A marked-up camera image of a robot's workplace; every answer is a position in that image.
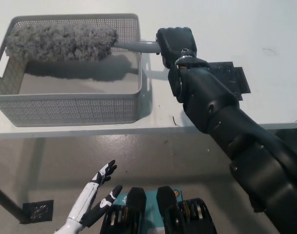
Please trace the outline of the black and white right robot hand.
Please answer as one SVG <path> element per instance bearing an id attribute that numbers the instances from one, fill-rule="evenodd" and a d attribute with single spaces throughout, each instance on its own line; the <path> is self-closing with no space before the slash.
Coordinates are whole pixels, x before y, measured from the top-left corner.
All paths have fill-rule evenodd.
<path id="1" fill-rule="evenodd" d="M 188 27 L 160 28 L 156 33 L 163 65 L 170 69 L 182 56 L 197 56 L 197 46 Z"/>

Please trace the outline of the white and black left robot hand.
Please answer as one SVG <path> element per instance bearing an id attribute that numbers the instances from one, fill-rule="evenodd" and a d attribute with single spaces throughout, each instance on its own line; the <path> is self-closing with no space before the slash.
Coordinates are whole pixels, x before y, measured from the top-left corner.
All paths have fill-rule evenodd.
<path id="1" fill-rule="evenodd" d="M 116 186 L 109 195 L 103 198 L 95 207 L 92 205 L 99 188 L 111 179 L 111 174 L 116 168 L 116 161 L 112 160 L 94 175 L 78 196 L 67 217 L 67 222 L 73 221 L 80 224 L 82 227 L 90 227 L 93 224 L 92 221 L 97 221 L 109 210 L 122 190 L 121 185 Z"/>

